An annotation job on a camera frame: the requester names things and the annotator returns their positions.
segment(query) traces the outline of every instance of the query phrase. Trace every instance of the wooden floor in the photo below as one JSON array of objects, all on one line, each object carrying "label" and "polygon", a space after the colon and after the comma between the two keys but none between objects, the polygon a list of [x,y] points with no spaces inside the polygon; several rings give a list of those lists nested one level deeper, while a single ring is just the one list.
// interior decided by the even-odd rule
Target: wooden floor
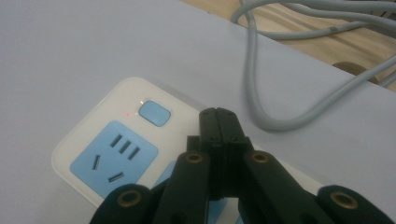
[{"label": "wooden floor", "polygon": [[[238,0],[182,1],[211,14],[218,15],[225,20],[229,20],[240,6]],[[340,20],[307,17],[279,4],[255,9],[254,15],[258,29],[265,31],[307,31],[345,23]],[[246,25],[245,18],[240,19],[240,24]],[[396,39],[366,28],[315,39],[279,42],[328,64],[349,62],[361,65],[364,68],[371,68],[396,54]],[[395,70],[396,65],[376,76],[376,79],[381,81]],[[396,91],[396,83],[390,85],[388,89]]]}]

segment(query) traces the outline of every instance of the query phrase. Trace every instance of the socket hole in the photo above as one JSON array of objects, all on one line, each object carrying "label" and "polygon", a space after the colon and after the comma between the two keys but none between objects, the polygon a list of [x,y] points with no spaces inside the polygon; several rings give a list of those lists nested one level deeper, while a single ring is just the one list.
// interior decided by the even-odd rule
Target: socket hole
[{"label": "socket hole", "polygon": [[111,142],[110,146],[114,147],[121,140],[121,138],[122,138],[122,135],[120,135],[120,134],[117,135],[117,137],[114,138],[114,140]]},{"label": "socket hole", "polygon": [[98,169],[99,160],[100,160],[100,156],[96,155],[95,159],[93,160],[93,165],[92,165],[92,169],[93,170],[97,170]]},{"label": "socket hole", "polygon": [[119,150],[119,153],[122,154],[129,146],[131,145],[131,141],[127,141]]},{"label": "socket hole", "polygon": [[131,153],[131,155],[129,155],[128,160],[132,160],[134,158],[134,156],[140,151],[140,147],[136,147],[134,149],[134,151]]},{"label": "socket hole", "polygon": [[120,178],[122,178],[122,177],[124,177],[123,172],[121,172],[121,173],[119,173],[119,174],[116,174],[116,175],[113,175],[113,176],[111,176],[111,177],[108,179],[108,183],[114,182],[114,181],[116,181],[116,180],[118,180],[118,179],[120,179]]}]

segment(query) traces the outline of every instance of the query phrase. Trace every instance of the white table surface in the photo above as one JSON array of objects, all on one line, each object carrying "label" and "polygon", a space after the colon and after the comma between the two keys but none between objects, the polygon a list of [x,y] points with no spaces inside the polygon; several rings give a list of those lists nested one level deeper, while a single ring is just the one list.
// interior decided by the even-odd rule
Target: white table surface
[{"label": "white table surface", "polygon": [[[197,109],[237,113],[246,135],[324,185],[396,219],[396,93],[365,83],[302,129],[249,113],[244,28],[178,1],[0,3],[0,223],[89,223],[95,208],[51,167],[56,145],[127,77]],[[261,37],[258,85],[276,118],[305,112],[351,76]]]}]

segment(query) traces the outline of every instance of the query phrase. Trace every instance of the blue power button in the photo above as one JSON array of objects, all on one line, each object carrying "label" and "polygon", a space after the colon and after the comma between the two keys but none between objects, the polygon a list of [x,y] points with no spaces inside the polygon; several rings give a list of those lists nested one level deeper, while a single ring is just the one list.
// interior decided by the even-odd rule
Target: blue power button
[{"label": "blue power button", "polygon": [[171,112],[154,101],[146,101],[139,109],[139,115],[157,127],[162,127],[171,117]]}]

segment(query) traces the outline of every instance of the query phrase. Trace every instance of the electrical socket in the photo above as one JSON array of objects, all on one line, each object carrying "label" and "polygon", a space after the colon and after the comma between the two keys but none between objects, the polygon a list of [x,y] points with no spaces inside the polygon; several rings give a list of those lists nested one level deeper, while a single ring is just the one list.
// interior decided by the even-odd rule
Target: electrical socket
[{"label": "electrical socket", "polygon": [[[163,107],[160,113],[149,112],[158,107]],[[152,188],[170,175],[172,161],[186,150],[189,135],[199,135],[199,111],[145,79],[132,77],[117,85],[59,143],[52,166],[98,207],[117,186],[135,183]],[[322,186],[281,163],[311,193]],[[236,199],[210,207],[211,222],[241,223]]]},{"label": "electrical socket", "polygon": [[118,121],[111,121],[73,161],[71,172],[105,198],[122,185],[136,183],[158,148]]}]

